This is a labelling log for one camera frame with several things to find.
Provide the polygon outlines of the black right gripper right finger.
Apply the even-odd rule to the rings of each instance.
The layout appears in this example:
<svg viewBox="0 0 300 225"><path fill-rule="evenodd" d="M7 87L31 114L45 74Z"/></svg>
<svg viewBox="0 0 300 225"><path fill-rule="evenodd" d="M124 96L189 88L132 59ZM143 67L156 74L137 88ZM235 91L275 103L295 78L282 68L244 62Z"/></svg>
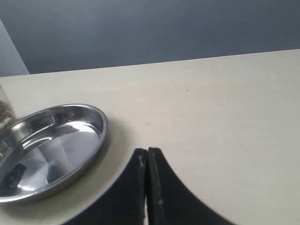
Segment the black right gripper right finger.
<svg viewBox="0 0 300 225"><path fill-rule="evenodd" d="M149 148L146 169L149 225L232 225L178 178L161 149Z"/></svg>

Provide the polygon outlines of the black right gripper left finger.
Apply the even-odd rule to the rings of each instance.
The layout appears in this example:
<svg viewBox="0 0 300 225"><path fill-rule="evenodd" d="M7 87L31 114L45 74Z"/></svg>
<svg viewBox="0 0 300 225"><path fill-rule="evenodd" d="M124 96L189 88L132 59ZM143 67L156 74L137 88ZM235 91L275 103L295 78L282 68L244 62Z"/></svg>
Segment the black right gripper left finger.
<svg viewBox="0 0 300 225"><path fill-rule="evenodd" d="M135 149L118 179L91 206L66 225L142 225L147 150Z"/></svg>

